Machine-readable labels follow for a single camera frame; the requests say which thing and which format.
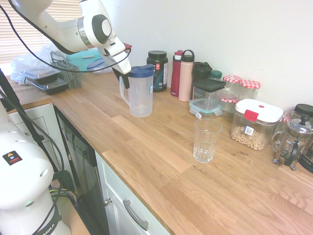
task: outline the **window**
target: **window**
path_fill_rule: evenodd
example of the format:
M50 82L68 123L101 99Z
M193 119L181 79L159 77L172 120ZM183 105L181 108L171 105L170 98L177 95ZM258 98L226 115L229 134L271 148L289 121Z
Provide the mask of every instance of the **window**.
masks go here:
M81 17L79 1L54 0L47 12L57 21L73 20ZM48 38L16 13L8 0L0 0L0 4L8 13L20 37L33 52L40 51L45 44L50 42ZM0 64L11 63L16 56L28 53L28 50L17 38L7 18L0 10Z

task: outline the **red clip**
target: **red clip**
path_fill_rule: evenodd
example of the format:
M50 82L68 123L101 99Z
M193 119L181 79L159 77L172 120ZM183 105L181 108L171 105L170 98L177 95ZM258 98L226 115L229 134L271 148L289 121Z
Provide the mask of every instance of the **red clip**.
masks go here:
M256 121L258 119L258 115L258 113L255 113L248 109L245 111L245 119L249 121Z

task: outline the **blue lid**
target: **blue lid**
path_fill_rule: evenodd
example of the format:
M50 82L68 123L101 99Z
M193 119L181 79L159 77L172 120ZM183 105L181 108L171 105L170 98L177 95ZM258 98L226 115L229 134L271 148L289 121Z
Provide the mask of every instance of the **blue lid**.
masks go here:
M127 74L127 76L138 78L151 77L155 74L154 68L154 65L135 66L132 67L132 70Z

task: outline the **water bottle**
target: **water bottle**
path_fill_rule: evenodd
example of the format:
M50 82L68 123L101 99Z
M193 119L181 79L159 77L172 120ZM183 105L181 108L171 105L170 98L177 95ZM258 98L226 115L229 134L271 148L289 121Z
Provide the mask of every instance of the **water bottle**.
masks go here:
M190 100L192 69L194 66L195 54L192 50L185 50L181 56L179 94L178 99L183 102Z
M179 93L179 76L180 76L180 63L183 51L178 50L173 56L173 72L172 72L172 83L171 83L171 95L178 96Z

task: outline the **drawer handle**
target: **drawer handle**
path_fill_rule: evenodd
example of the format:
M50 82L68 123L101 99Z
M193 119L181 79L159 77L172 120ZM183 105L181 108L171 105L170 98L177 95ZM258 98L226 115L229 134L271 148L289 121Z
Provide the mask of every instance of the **drawer handle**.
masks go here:
M130 200L123 200L123 204L126 208L126 210L128 211L129 215L134 219L134 221L140 226L142 227L145 231L148 230L148 226L149 226L149 223L148 221L142 221L133 211L132 209L130 208Z

